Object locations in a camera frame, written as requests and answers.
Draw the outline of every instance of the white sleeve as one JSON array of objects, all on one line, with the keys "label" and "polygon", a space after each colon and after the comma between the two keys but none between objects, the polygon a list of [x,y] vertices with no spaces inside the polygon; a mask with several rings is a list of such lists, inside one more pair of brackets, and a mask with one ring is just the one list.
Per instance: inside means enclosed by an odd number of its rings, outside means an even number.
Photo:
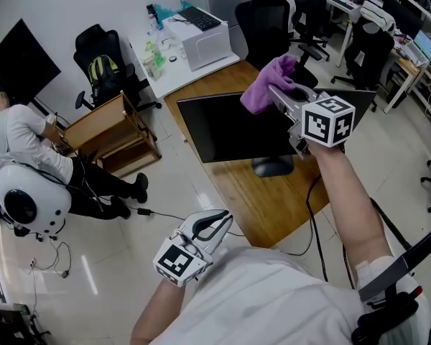
[{"label": "white sleeve", "polygon": [[[358,289],[367,285],[375,277],[379,276],[388,266],[395,261],[394,257],[380,257],[375,259],[371,264],[362,262],[356,266],[358,274]],[[404,276],[396,283],[396,291],[400,293],[402,291],[411,293],[418,287],[417,281],[410,275]],[[421,294],[417,297],[418,302],[417,312],[401,323],[399,326],[386,332],[380,338],[380,344],[383,345],[397,345],[397,344],[415,344],[415,345],[426,345],[428,343],[430,328],[431,328],[431,314],[430,306],[425,297],[425,294]],[[366,305],[366,312],[370,313],[373,310]]]},{"label": "white sleeve", "polygon": [[18,111],[19,118],[26,124],[36,135],[41,135],[45,130],[46,121],[40,116],[36,115],[33,110],[24,105],[14,105],[15,111]]}]

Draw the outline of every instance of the monitor base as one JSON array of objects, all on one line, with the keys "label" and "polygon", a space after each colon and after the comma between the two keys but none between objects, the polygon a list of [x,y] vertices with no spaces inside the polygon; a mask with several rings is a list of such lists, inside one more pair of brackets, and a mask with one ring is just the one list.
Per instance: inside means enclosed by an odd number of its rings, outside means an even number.
[{"label": "monitor base", "polygon": [[294,171],[294,160],[291,155],[253,158],[252,169],[260,178],[285,176]]}]

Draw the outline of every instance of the keyboard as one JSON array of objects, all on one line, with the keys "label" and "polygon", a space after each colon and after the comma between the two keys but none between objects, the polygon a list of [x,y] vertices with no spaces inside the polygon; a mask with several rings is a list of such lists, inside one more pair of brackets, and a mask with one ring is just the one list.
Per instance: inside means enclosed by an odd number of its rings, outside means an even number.
[{"label": "keyboard", "polygon": [[194,6],[189,6],[179,12],[180,16],[190,23],[206,31],[207,29],[217,27],[221,21],[213,18],[211,15],[206,14],[204,11],[195,8]]},{"label": "keyboard", "polygon": [[345,2],[343,2],[341,0],[332,0],[332,1],[335,1],[337,4],[339,4],[341,6],[344,6],[345,8],[347,8],[349,10],[353,10],[354,9],[354,6],[351,6],[350,4],[347,4],[347,3],[345,3]]}]

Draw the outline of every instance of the chair backrest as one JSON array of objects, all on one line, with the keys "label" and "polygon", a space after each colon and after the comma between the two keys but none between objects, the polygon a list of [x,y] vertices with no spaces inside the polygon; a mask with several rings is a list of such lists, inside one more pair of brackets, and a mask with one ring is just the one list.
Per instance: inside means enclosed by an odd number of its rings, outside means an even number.
[{"label": "chair backrest", "polygon": [[249,49],[246,60],[261,70],[272,59],[289,49],[287,0],[252,0],[235,9]]},{"label": "chair backrest", "polygon": [[392,15],[396,27],[411,38],[423,27],[422,12],[407,0],[384,0],[382,9]]},{"label": "chair backrest", "polygon": [[306,15],[305,25],[307,31],[313,36],[313,33],[319,32],[323,23],[328,19],[326,14],[326,0],[294,0],[295,13],[292,17],[294,26],[299,22],[302,14]]},{"label": "chair backrest", "polygon": [[[383,66],[394,47],[393,37],[379,29],[377,33],[367,33],[363,26],[369,23],[360,18],[353,24],[353,41],[345,51],[345,60],[351,75],[360,87],[375,86],[380,79]],[[362,65],[355,62],[360,52],[363,53]]]},{"label": "chair backrest", "polygon": [[88,67],[98,56],[107,55],[124,73],[125,64],[121,56],[120,39],[116,31],[105,32],[99,24],[95,24],[80,33],[75,40],[77,51],[73,54],[74,61],[89,80]]}]

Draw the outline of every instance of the black shoe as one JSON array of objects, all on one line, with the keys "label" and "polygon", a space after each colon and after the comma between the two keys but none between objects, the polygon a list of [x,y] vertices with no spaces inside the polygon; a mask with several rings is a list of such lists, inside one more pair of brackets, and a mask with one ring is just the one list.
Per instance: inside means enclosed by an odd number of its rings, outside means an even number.
[{"label": "black shoe", "polygon": [[137,194],[134,196],[134,198],[137,199],[137,202],[139,203],[145,203],[147,202],[148,195],[147,195],[147,188],[149,187],[149,179],[147,176],[145,176],[144,173],[139,173],[136,176],[136,181],[134,182],[134,188],[137,192]]},{"label": "black shoe", "polygon": [[112,206],[118,211],[118,215],[120,217],[123,217],[123,219],[127,220],[129,219],[130,215],[131,215],[131,211],[129,210],[129,208],[126,206],[126,204],[124,204],[124,202],[116,196],[113,196],[110,199],[110,202],[112,204]]}]

